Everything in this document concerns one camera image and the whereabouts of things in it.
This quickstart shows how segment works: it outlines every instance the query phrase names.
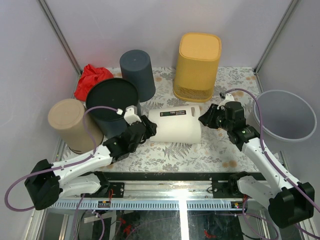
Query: mesh vent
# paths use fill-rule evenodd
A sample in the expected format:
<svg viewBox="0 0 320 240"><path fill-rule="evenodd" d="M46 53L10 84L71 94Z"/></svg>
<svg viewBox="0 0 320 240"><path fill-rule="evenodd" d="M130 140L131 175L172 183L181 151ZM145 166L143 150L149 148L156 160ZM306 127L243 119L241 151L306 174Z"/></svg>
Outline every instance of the mesh vent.
<svg viewBox="0 0 320 240"><path fill-rule="evenodd" d="M210 88L208 90L195 90L190 89L186 87L182 87L180 85L174 86L175 93L184 99L190 99L190 100L198 100L198 101L204 101L210 98L210 96L213 93L213 88Z"/></svg>
<svg viewBox="0 0 320 240"><path fill-rule="evenodd" d="M219 209L219 210L222 210L222 209L231 209L231 204L230 203L202 203L202 202L199 202L199 203L188 203L187 204L187 208L188 210L205 210L205 209L208 209L208 210L211 210L211 209Z"/></svg>
<svg viewBox="0 0 320 240"><path fill-rule="evenodd" d="M60 200L51 208L55 209L76 209L79 201ZM81 210L179 210L179 201L120 201L99 203L97 200L84 200L79 206ZM187 201L187 209L192 210L215 210L224 211L232 209L230 201Z"/></svg>

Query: black bucket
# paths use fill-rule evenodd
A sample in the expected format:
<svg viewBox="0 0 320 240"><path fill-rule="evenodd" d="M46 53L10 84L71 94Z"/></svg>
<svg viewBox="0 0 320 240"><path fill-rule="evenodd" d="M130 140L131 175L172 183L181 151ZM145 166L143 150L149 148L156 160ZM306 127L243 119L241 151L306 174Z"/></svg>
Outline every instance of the black bucket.
<svg viewBox="0 0 320 240"><path fill-rule="evenodd" d="M136 106L141 116L139 95L136 87L122 78L110 78L99 82L88 93L85 101L87 109L97 106L122 109L123 114L129 106ZM108 138L120 135L127 128L123 115L108 109L95 109L89 113Z"/></svg>

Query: black label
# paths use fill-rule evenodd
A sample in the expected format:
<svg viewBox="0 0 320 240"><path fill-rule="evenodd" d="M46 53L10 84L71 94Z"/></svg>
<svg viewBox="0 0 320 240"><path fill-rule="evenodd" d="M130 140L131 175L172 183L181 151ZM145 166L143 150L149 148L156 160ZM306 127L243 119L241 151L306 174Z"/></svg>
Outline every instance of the black label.
<svg viewBox="0 0 320 240"><path fill-rule="evenodd" d="M180 110L180 111L163 111L163 112L160 112L160 117L186 115L186 114L187 114L186 110Z"/></svg>

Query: black clamp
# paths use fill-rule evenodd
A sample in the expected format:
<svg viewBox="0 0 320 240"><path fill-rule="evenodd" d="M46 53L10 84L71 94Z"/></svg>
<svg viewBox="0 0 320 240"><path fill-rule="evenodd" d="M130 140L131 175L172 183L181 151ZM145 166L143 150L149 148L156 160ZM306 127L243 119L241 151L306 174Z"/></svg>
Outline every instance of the black clamp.
<svg viewBox="0 0 320 240"><path fill-rule="evenodd" d="M141 116L140 119L141 122L134 122L123 133L103 143L103 146L106 146L110 151L111 164L126 159L130 153L136 151L139 144L144 144L147 139L156 135L157 125L145 115Z"/></svg>
<svg viewBox="0 0 320 240"><path fill-rule="evenodd" d="M246 124L245 110L238 101L229 101L223 106L211 104L208 111L199 117L199 121L210 129L224 129L229 140L241 151L243 144L250 139L259 138L260 134L253 126Z"/></svg>

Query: black cylinder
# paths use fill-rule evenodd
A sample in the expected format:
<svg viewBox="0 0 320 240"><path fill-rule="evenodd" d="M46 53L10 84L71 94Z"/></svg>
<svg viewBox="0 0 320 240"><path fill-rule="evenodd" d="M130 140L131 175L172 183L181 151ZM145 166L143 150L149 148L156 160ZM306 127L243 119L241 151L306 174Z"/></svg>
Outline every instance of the black cylinder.
<svg viewBox="0 0 320 240"><path fill-rule="evenodd" d="M130 50L120 58L122 77L133 83L139 93L140 102L150 100L156 92L151 60L145 51Z"/></svg>
<svg viewBox="0 0 320 240"><path fill-rule="evenodd" d="M131 82L122 78L111 78L99 82L89 91L85 101L87 109L106 106L122 109L123 114L126 108L132 105L137 107L138 115L141 116L138 91ZM127 128L123 114L118 115L108 109L94 109L89 114L108 139L120 135Z"/></svg>

